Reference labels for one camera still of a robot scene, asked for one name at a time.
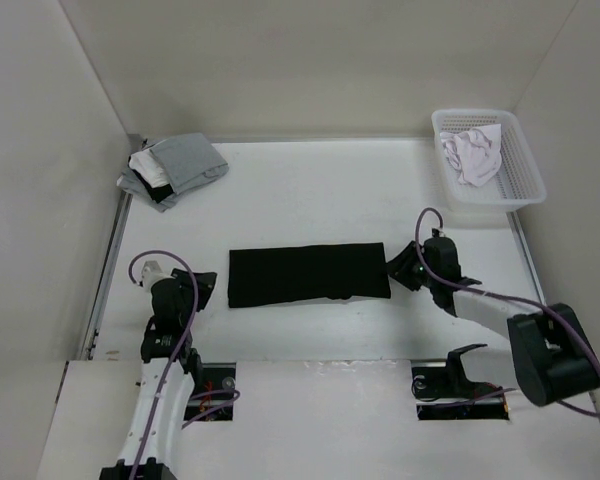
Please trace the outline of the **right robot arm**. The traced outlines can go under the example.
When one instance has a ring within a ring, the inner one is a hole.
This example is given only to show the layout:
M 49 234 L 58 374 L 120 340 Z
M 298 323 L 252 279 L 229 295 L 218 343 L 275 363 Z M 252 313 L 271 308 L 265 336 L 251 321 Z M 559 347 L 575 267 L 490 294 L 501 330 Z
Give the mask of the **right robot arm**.
M 443 380 L 451 393 L 463 396 L 493 383 L 521 391 L 537 407 L 573 409 L 570 398 L 600 389 L 600 362 L 570 306 L 482 290 L 479 281 L 463 276 L 454 242 L 441 235 L 410 242 L 388 269 L 407 289 L 428 290 L 445 313 L 508 341 L 504 352 L 484 343 L 449 352 Z

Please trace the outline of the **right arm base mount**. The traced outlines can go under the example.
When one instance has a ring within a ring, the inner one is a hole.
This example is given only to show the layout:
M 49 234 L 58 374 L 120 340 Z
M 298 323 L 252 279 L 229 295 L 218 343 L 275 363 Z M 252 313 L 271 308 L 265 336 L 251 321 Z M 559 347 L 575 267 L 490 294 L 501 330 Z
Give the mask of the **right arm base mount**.
M 488 382 L 468 380 L 446 364 L 411 364 L 411 393 L 421 421 L 509 420 L 505 394 L 486 398 L 502 390 Z

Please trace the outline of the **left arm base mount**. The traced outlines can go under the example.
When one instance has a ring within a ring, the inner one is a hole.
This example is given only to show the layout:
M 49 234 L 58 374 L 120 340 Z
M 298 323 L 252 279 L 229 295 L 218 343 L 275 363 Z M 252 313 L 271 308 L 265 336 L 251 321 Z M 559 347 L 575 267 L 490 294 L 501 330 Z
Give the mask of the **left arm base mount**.
M 194 422 L 231 421 L 233 404 L 240 394 L 235 386 L 234 364 L 206 364 L 202 373 L 186 373 L 179 362 L 173 362 L 159 387 L 168 359 L 143 363 L 134 420 L 142 427 L 147 423 L 154 398 L 158 406 L 151 425 L 157 426 L 170 414 L 182 414 L 183 427 Z

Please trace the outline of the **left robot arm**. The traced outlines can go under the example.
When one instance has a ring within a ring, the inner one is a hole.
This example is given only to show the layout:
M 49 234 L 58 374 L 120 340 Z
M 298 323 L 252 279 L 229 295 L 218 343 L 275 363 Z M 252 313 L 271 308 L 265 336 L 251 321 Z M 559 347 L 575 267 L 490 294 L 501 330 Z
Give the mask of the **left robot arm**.
M 204 373 L 193 347 L 191 314 L 203 310 L 217 274 L 166 274 L 155 261 L 145 264 L 141 286 L 151 295 L 149 318 L 140 347 L 141 379 L 129 432 L 114 465 L 101 479 L 174 479 L 176 443 L 190 398 L 201 393 Z

